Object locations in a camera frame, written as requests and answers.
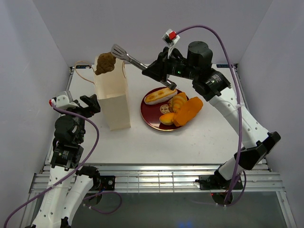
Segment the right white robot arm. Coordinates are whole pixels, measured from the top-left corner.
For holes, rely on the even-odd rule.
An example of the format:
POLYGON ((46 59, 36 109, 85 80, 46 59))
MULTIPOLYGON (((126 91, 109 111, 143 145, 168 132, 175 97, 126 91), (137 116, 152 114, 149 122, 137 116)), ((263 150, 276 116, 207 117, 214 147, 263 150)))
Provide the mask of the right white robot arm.
POLYGON ((187 56, 183 57, 176 48, 164 48, 157 59, 142 70, 173 91, 176 85, 167 79, 173 75, 190 79, 192 87, 207 102, 215 107, 239 136, 238 151, 222 164, 202 185, 215 185, 225 189, 235 181, 236 175, 251 170, 281 139, 278 132, 269 132, 262 127, 251 113, 240 104, 240 98, 227 78, 212 68, 213 52, 202 41, 188 45, 187 56))

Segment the brown chocolate bread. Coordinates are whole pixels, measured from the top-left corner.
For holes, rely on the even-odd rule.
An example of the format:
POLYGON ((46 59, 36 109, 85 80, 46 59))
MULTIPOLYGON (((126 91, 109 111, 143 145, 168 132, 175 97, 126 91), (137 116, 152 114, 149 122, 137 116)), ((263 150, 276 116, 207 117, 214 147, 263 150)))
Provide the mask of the brown chocolate bread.
POLYGON ((96 75, 105 74, 114 70, 116 57, 111 52, 102 53, 99 55, 96 64, 96 75))

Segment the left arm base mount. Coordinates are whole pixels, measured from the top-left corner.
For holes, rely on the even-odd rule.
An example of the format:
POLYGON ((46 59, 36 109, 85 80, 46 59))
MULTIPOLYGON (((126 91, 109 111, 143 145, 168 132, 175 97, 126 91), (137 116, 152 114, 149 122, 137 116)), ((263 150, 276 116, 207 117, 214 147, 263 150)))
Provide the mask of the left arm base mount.
POLYGON ((115 189, 115 176, 100 176, 93 178, 93 187, 91 190, 108 190, 113 191, 115 189))

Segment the orange loaf bread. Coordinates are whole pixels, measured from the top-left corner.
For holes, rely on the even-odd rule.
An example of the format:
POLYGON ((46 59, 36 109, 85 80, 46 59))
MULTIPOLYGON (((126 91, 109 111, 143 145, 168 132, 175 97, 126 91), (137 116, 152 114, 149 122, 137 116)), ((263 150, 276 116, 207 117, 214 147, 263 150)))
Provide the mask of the orange loaf bread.
POLYGON ((203 102, 198 97, 188 100, 181 109, 174 115, 173 124, 177 127, 184 126, 192 120, 202 109, 203 102))

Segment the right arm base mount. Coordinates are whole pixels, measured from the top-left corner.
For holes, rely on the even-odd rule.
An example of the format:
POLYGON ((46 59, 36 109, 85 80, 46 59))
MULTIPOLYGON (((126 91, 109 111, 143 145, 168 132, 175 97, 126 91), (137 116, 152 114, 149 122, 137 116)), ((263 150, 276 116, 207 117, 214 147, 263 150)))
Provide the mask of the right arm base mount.
POLYGON ((231 180, 226 180, 218 170, 211 175, 200 175, 195 180, 200 190, 228 190, 231 180))

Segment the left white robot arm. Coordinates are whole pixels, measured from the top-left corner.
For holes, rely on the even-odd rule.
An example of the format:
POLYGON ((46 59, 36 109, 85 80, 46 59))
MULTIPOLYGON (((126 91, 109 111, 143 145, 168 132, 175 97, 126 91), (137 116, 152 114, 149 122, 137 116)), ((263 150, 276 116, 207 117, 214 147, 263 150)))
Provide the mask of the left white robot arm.
POLYGON ((86 107, 64 91, 49 101, 61 116, 55 121, 47 190, 32 228, 70 228, 86 193, 101 184, 97 168, 84 166, 81 160, 85 123, 101 108, 96 95, 83 95, 80 100, 86 107))

